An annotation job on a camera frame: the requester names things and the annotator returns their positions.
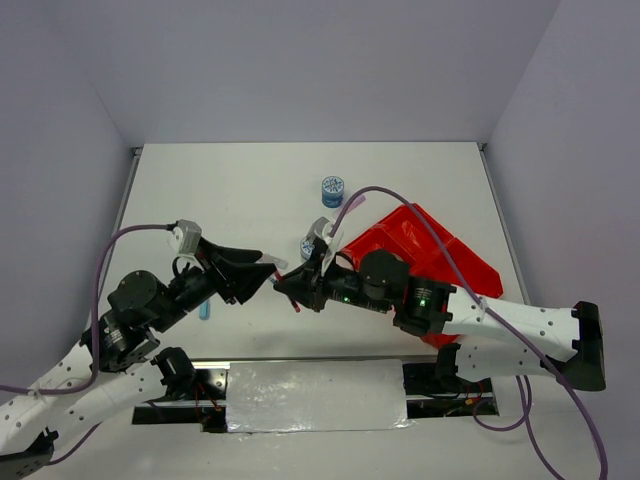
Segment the red pen refill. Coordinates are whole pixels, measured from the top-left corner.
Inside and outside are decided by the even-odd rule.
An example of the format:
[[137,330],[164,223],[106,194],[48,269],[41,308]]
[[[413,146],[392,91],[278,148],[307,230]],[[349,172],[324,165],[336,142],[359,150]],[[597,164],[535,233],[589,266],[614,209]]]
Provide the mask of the red pen refill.
[[[279,285],[283,280],[283,276],[281,275],[281,273],[279,271],[276,271],[273,275],[273,279],[271,280],[271,283],[273,284],[274,287],[276,287],[277,285]],[[296,313],[300,313],[301,312],[301,308],[299,307],[298,303],[291,298],[289,295],[286,295],[286,298],[289,302],[289,304],[292,306],[292,308],[294,309],[294,311]]]

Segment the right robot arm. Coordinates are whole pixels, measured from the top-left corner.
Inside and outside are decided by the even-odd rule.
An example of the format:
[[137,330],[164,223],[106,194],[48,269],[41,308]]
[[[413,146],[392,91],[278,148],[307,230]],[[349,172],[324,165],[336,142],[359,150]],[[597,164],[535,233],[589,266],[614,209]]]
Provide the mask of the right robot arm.
[[434,369],[446,391],[516,375],[555,377],[578,391],[606,387],[600,313],[591,302],[543,308],[470,294],[411,274],[406,262],[384,249],[366,254],[356,270],[312,255],[274,289],[314,312],[336,301],[392,312],[394,326],[416,337],[456,337],[439,349]]

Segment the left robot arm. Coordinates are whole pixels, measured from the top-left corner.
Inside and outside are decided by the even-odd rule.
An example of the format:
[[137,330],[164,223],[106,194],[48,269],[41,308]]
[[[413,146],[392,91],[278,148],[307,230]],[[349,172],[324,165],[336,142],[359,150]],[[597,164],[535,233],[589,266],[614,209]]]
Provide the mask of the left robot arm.
[[219,295],[247,302],[277,267],[258,250],[221,247],[206,240],[193,249],[194,265],[169,284],[153,273],[126,275],[108,296],[98,330],[86,330],[71,351],[32,386],[1,407],[1,476],[23,479],[45,467],[56,449],[113,413],[162,397],[182,399],[196,370],[179,347],[155,338]]

